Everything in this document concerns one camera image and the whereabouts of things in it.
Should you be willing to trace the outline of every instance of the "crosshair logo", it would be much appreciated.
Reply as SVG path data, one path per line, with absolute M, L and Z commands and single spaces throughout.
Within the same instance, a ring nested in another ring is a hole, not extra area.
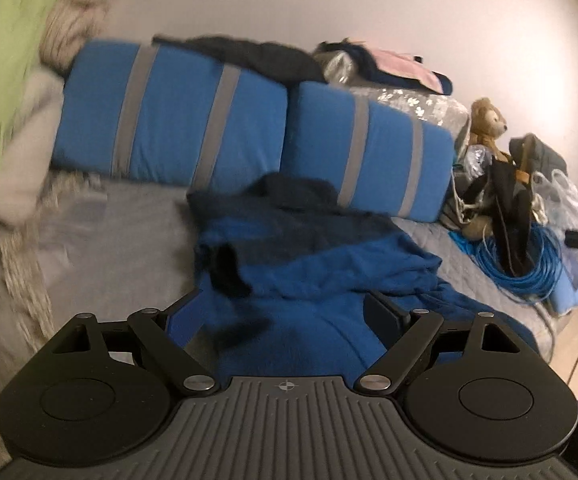
M 284 392 L 289 392 L 290 390 L 293 390 L 296 386 L 297 384 L 293 384 L 291 381 L 282 381 L 278 385 L 278 387 Z

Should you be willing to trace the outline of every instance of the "metal screw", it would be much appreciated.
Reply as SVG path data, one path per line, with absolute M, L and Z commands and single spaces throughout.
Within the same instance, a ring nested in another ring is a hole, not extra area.
M 370 392 L 380 392 L 391 386 L 391 381 L 384 375 L 366 375 L 360 378 L 360 386 Z
M 194 392 L 205 392 L 215 386 L 215 381 L 208 375 L 192 375 L 185 379 L 183 385 Z

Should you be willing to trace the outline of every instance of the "coiled blue cable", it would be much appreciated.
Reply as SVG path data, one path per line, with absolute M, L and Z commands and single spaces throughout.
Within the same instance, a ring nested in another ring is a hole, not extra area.
M 493 237 L 478 244 L 474 251 L 474 261 L 489 276 L 499 288 L 508 290 L 521 298 L 535 298 L 528 303 L 544 301 L 556 287 L 556 282 L 562 273 L 562 256 L 560 242 L 547 227 L 532 224 L 529 234 L 529 244 L 536 254 L 535 266 L 525 276 L 513 278 L 502 272 L 498 263 L 498 250 Z

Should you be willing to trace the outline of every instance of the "ridged gray panel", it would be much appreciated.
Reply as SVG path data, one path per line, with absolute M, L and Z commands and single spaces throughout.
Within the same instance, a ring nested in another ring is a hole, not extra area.
M 460 462 L 416 437 L 388 399 L 351 392 L 337 377 L 280 388 L 285 381 L 234 378 L 223 393 L 186 400 L 160 436 L 113 463 L 15 460 L 0 480 L 576 479 L 556 458 L 519 468 Z

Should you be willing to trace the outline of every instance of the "gray mattress cover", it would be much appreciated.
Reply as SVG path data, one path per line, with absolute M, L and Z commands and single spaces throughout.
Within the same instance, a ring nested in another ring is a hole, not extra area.
M 196 235 L 187 190 L 118 181 L 103 186 L 106 210 L 98 227 L 84 246 L 69 251 L 70 268 L 49 288 L 56 326 L 79 312 L 93 312 L 99 320 L 120 320 L 140 308 L 166 308 L 193 286 Z M 541 354 L 550 359 L 558 327 L 544 308 L 515 303 L 499 291 L 441 225 L 395 222 L 443 259 L 439 271 L 443 279 L 524 323 Z

